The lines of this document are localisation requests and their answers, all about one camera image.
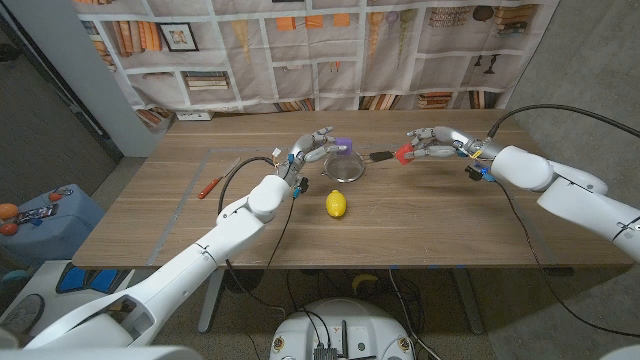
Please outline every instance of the orange ball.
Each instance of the orange ball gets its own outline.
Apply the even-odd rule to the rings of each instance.
[[[18,232],[18,225],[14,223],[8,223],[0,226],[0,234],[11,236]]]
[[[56,202],[56,201],[58,201],[60,199],[62,199],[62,195],[60,195],[60,194],[56,194],[56,193],[49,194],[49,201],[51,201],[51,202]]]
[[[18,215],[18,207],[13,204],[1,204],[0,205],[0,219],[10,219]]]

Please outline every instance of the table leg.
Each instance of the table leg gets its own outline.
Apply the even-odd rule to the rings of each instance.
[[[469,321],[469,330],[476,335],[482,334],[484,332],[484,326],[482,325],[482,318],[480,318],[480,310],[478,309],[476,296],[471,287],[469,272],[467,269],[455,268],[451,269],[451,273],[453,274],[453,280],[456,282],[456,288],[458,288],[458,295],[460,296],[460,300],[462,300],[467,321]]]
[[[213,311],[216,308],[218,302],[218,295],[222,288],[222,278],[224,277],[224,269],[218,269],[211,273],[209,276],[209,284],[207,285],[207,294],[204,296],[204,303],[202,304],[202,312],[200,313],[200,320],[198,321],[198,331],[201,334],[206,334],[211,330],[211,323],[213,322]]]

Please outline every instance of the purple object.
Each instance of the purple object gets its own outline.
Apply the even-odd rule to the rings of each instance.
[[[353,141],[349,138],[336,138],[336,145],[338,146],[346,146],[347,150],[338,151],[338,155],[351,155],[351,146],[353,145]]]

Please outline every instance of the metal bowl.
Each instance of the metal bowl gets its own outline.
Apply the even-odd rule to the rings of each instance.
[[[328,178],[337,182],[356,181],[364,173],[364,161],[360,154],[353,151],[351,155],[331,154],[324,162],[324,172]]]

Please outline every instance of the wooden table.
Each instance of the wooden table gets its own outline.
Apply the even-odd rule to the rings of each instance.
[[[204,200],[197,194],[230,161],[270,156],[302,134],[325,126],[350,137],[360,154],[395,150],[407,131],[446,125],[486,136],[498,110],[295,112],[177,122],[140,168],[73,258],[77,266],[161,266],[214,225],[218,185]],[[543,154],[508,121],[495,140]],[[469,159],[426,158],[402,166],[397,160],[368,164],[357,181],[338,184],[322,176],[323,161],[307,164],[309,191],[296,200],[290,224],[271,268],[533,266],[523,230],[500,188],[474,182]],[[264,162],[243,168],[225,204],[249,193],[265,175]],[[331,190],[347,199],[341,219],[329,217]],[[545,264],[622,265],[632,260],[596,235],[535,203],[537,194],[510,188],[541,236],[533,244]],[[232,259],[238,268],[264,268],[280,236],[290,202],[279,209],[260,239]]]

